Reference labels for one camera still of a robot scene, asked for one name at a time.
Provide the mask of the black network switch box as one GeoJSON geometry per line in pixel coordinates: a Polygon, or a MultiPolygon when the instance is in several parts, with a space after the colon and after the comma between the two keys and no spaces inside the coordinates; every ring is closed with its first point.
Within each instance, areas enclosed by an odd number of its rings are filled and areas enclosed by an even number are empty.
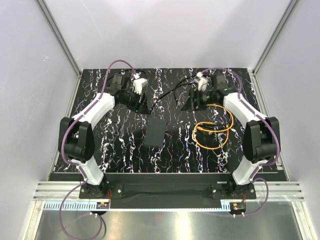
{"type": "Polygon", "coordinates": [[[167,121],[165,119],[150,118],[143,145],[150,148],[162,148],[164,145],[167,121]]]}

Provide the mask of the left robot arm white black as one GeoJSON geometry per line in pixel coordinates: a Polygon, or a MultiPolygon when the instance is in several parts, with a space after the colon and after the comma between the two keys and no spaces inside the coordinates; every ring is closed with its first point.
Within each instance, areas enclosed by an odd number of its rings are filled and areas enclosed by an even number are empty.
{"type": "Polygon", "coordinates": [[[121,74],[115,74],[110,83],[103,83],[101,92],[81,112],[60,121],[58,151],[66,164],[75,166],[81,173],[81,186],[97,198],[108,193],[108,184],[94,158],[94,128],[118,104],[138,114],[150,113],[147,95],[143,92],[148,80],[137,74],[131,86],[128,86],[128,80],[121,74]]]}

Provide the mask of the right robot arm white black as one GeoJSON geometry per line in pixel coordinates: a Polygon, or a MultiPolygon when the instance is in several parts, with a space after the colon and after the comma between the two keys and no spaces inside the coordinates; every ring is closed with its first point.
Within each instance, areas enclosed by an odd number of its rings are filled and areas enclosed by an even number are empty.
{"type": "Polygon", "coordinates": [[[228,85],[223,74],[215,75],[209,87],[205,74],[198,72],[195,83],[196,87],[189,91],[183,111],[222,107],[231,120],[237,119],[244,127],[243,157],[226,184],[228,195],[239,198],[249,189],[260,169],[277,162],[281,151],[279,120],[256,110],[239,89],[228,85]]]}

